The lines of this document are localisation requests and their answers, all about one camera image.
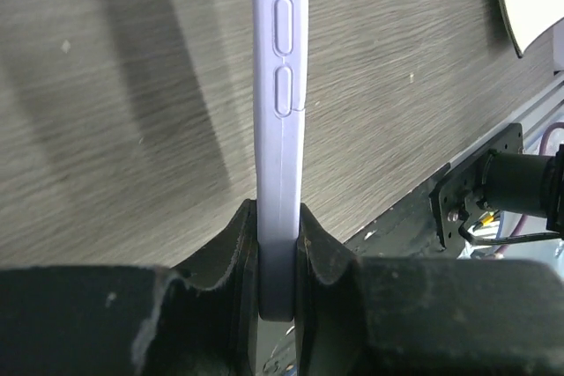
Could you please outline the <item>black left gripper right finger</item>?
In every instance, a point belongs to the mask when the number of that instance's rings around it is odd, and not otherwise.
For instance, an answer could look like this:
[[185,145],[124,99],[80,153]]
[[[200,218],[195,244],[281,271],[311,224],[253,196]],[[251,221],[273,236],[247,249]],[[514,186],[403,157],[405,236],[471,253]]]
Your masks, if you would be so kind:
[[545,264],[358,256],[308,209],[294,325],[301,375],[563,372],[563,283]]

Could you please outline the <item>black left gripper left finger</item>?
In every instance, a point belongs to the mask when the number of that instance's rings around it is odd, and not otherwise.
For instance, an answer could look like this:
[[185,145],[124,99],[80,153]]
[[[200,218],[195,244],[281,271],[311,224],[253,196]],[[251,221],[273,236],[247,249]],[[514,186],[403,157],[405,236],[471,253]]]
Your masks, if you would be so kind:
[[156,265],[1,272],[4,375],[251,375],[256,205],[192,256]]

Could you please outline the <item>lilac case phone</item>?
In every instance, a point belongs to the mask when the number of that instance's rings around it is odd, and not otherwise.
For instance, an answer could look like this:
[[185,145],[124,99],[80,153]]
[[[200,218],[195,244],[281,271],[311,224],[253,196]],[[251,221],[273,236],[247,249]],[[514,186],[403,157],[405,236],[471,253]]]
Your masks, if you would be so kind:
[[309,0],[252,0],[259,311],[294,316],[308,76]]

